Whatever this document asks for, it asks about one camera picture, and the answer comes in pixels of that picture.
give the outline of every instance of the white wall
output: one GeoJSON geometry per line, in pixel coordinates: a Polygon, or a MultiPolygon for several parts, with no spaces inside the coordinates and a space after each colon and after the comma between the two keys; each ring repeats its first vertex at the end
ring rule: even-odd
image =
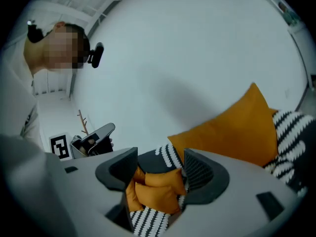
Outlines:
{"type": "MultiPolygon", "coordinates": [[[[50,152],[49,137],[67,132],[71,137],[85,136],[78,111],[74,108],[65,91],[53,92],[37,96],[39,105],[39,121],[41,127],[41,139],[46,152],[50,152]]],[[[87,123],[88,132],[92,132],[87,123]]]]}
{"type": "Polygon", "coordinates": [[[254,81],[268,105],[296,108],[307,80],[282,16],[266,0],[124,0],[91,43],[105,51],[79,71],[78,108],[115,149],[143,153],[211,119],[254,81]]]}

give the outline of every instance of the white shirt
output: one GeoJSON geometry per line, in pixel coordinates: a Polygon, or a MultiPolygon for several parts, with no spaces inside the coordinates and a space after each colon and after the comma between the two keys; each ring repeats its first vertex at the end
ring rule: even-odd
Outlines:
{"type": "Polygon", "coordinates": [[[0,133],[21,135],[43,149],[33,76],[23,49],[17,48],[10,61],[3,57],[0,64],[0,133]]]}

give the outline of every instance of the black and white striped cushion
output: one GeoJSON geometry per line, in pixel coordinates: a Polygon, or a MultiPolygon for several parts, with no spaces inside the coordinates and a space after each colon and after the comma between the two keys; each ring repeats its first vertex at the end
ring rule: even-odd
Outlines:
{"type": "MultiPolygon", "coordinates": [[[[171,171],[176,168],[183,168],[183,164],[172,144],[163,145],[162,147],[158,147],[156,150],[148,153],[151,153],[152,162],[157,162],[157,159],[160,160],[159,162],[164,162],[162,169],[171,171]]],[[[185,182],[185,188],[188,192],[188,182],[185,182]]],[[[178,202],[181,209],[184,197],[185,196],[178,196],[178,202]]],[[[169,217],[170,214],[150,209],[147,206],[143,211],[130,212],[130,218],[134,227],[134,235],[142,237],[161,236],[168,227],[169,217]]]]}
{"type": "Polygon", "coordinates": [[[303,196],[309,184],[308,166],[316,150],[316,120],[299,112],[278,111],[273,122],[278,155],[264,168],[303,196]]]}

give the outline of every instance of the wooden branch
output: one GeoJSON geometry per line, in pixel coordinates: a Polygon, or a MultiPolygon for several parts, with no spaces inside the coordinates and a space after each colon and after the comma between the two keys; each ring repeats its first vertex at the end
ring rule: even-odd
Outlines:
{"type": "Polygon", "coordinates": [[[82,114],[81,114],[81,111],[79,110],[79,115],[78,116],[80,116],[80,119],[81,119],[81,123],[82,123],[82,125],[83,125],[83,129],[84,129],[84,131],[82,131],[82,132],[84,132],[86,135],[88,135],[89,133],[88,133],[88,131],[87,131],[87,128],[86,128],[86,125],[87,125],[87,121],[84,123],[84,119],[82,118],[82,114]]]}

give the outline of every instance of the white ceiling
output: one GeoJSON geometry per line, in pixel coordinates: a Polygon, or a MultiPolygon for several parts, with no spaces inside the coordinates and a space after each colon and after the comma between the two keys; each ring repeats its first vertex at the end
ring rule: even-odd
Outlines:
{"type": "MultiPolygon", "coordinates": [[[[115,0],[32,0],[12,29],[6,45],[2,50],[3,57],[10,62],[14,53],[23,50],[27,35],[29,19],[35,20],[44,35],[51,30],[54,23],[65,21],[77,24],[85,29],[88,36],[95,31],[105,18],[103,12],[115,0]]],[[[70,94],[72,75],[57,74],[42,70],[34,76],[35,94],[45,94],[54,91],[67,91],[70,94]]]]}

